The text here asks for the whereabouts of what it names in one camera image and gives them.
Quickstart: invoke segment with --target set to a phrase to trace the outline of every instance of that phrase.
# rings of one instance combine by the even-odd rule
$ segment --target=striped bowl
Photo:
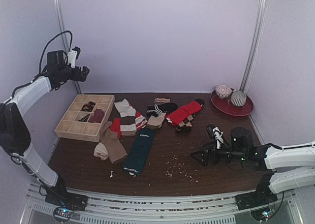
[[[246,94],[240,90],[235,90],[232,93],[231,102],[234,106],[243,107],[246,103]]]

